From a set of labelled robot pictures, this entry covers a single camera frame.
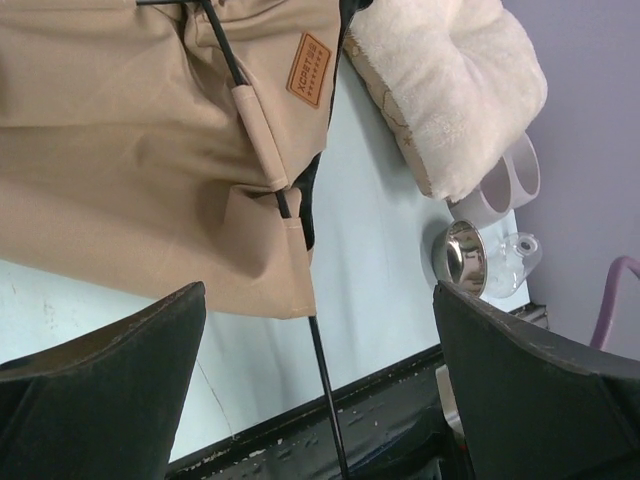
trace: brown leather label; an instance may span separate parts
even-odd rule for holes
[[[310,33],[303,33],[287,90],[313,108],[318,108],[330,58],[331,50]]]

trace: white cup holder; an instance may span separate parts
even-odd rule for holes
[[[531,140],[523,134],[496,166],[482,179],[480,185],[458,203],[450,203],[449,210],[456,220],[468,220],[477,228],[484,228],[521,207],[540,192],[540,167]]]

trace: cup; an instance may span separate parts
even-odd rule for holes
[[[455,283],[478,297],[487,283],[486,258],[480,233],[466,220],[453,222],[431,246],[431,266],[436,278]]]
[[[504,218],[514,208],[529,203],[539,192],[538,157],[524,133],[509,146],[473,192],[448,206],[455,220],[468,220],[477,228],[484,228]]]

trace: stainless steel cup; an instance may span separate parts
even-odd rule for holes
[[[438,280],[480,296],[487,282],[487,252],[478,230],[466,220],[453,222],[436,237],[431,265]]]

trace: black metal rod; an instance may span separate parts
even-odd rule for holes
[[[324,398],[329,408],[329,421],[333,432],[333,442],[336,446],[338,454],[338,464],[340,465],[340,473],[344,480],[349,478],[349,464],[347,463],[347,455],[344,450],[344,442],[342,440],[342,432],[340,431],[340,422],[338,421],[338,413],[333,401],[333,390],[331,388],[331,380],[329,380],[329,369],[324,356],[324,348],[322,347],[322,338],[320,337],[320,327],[318,319],[315,316],[309,317],[309,327],[311,328],[311,337],[313,338],[313,347],[316,351],[318,360],[318,369],[320,370],[320,379],[322,380],[322,388],[324,389]]]
[[[291,218],[291,209],[289,209],[289,203],[287,203],[287,197],[283,190],[278,190],[276,192],[276,200],[278,201],[280,216],[282,218]]]
[[[216,14],[216,10],[213,8],[211,4],[211,0],[200,0],[200,5],[204,9],[204,13],[207,15],[209,19],[209,23],[213,27],[213,33],[218,40],[218,44],[220,45],[220,50],[222,50],[222,54],[224,55],[224,59],[229,66],[229,70],[231,71],[231,76],[233,77],[233,82],[236,85],[246,85],[247,81],[244,79],[242,72],[240,71],[240,67],[238,66],[238,62],[236,61],[236,57],[233,55],[233,51],[231,50],[231,45],[229,44],[229,40],[227,40],[227,36],[222,29],[222,24],[220,23],[220,19]]]

